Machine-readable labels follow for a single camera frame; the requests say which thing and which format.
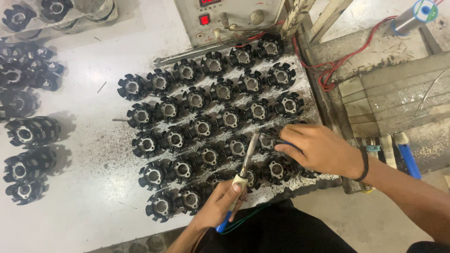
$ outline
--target red indicator light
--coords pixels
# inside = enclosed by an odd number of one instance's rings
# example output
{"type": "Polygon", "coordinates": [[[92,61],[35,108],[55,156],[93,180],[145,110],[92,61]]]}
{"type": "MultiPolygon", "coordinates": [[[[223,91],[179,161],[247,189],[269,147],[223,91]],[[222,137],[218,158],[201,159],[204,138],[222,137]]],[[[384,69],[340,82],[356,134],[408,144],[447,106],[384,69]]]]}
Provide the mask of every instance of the red indicator light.
{"type": "Polygon", "coordinates": [[[209,14],[198,17],[202,26],[209,24],[209,14]]]}
{"type": "Polygon", "coordinates": [[[207,5],[219,3],[222,0],[200,0],[200,7],[205,7],[207,5]]]}

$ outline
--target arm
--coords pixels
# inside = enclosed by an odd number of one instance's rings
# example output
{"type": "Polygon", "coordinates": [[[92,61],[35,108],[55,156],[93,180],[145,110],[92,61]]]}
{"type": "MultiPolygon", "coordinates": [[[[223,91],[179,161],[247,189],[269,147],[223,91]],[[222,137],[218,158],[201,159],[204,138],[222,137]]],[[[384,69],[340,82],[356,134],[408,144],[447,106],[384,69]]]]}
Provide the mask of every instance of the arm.
{"type": "MultiPolygon", "coordinates": [[[[280,133],[293,143],[277,145],[304,167],[315,171],[359,178],[364,171],[361,152],[324,126],[287,125],[280,133]]],[[[363,180],[392,199],[436,242],[450,245],[450,195],[414,179],[369,156],[369,173],[363,180]]]]}
{"type": "Polygon", "coordinates": [[[232,182],[233,180],[222,181],[217,185],[205,205],[169,247],[167,253],[193,251],[208,228],[217,227],[224,221],[228,207],[240,196],[229,219],[230,222],[233,221],[236,212],[241,208],[243,201],[247,197],[247,188],[246,185],[241,187],[238,183],[231,185],[232,182]]]}

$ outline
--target right hand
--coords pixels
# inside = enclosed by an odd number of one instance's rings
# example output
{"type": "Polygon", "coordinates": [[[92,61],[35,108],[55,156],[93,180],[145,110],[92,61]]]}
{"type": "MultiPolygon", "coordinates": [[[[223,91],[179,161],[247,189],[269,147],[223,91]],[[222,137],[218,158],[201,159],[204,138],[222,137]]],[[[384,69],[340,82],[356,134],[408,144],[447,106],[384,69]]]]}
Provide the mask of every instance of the right hand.
{"type": "Polygon", "coordinates": [[[289,124],[281,130],[280,138],[303,153],[286,144],[276,145],[275,150],[285,152],[308,169],[353,179],[364,171],[361,152],[324,126],[289,124]]]}

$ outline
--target black wrist band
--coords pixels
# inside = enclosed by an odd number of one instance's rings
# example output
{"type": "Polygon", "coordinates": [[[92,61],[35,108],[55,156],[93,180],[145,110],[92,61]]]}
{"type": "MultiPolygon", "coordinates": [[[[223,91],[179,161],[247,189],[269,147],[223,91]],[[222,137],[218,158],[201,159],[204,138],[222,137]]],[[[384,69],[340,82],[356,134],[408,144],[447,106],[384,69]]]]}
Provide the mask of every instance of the black wrist band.
{"type": "Polygon", "coordinates": [[[361,182],[362,180],[364,180],[365,177],[367,176],[367,173],[369,172],[369,157],[367,155],[367,152],[365,151],[365,149],[360,149],[360,151],[361,154],[363,155],[364,172],[360,178],[354,179],[356,182],[361,182]]]}

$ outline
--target hand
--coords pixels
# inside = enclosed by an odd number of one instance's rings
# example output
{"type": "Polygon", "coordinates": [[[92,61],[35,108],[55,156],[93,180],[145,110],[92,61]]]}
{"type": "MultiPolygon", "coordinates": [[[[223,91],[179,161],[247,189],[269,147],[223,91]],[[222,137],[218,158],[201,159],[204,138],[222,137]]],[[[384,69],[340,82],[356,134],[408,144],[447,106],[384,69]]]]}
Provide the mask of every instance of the hand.
{"type": "Polygon", "coordinates": [[[235,199],[238,199],[234,207],[233,214],[228,221],[232,222],[236,212],[241,208],[242,203],[247,198],[247,185],[243,187],[235,183],[231,185],[233,180],[222,181],[212,192],[205,205],[193,218],[192,222],[199,229],[208,227],[217,227],[222,224],[228,212],[228,208],[235,199]]]}
{"type": "Polygon", "coordinates": [[[280,138],[298,148],[279,144],[276,151],[283,151],[303,167],[334,175],[357,179],[364,171],[361,152],[324,126],[286,125],[280,138]]]}

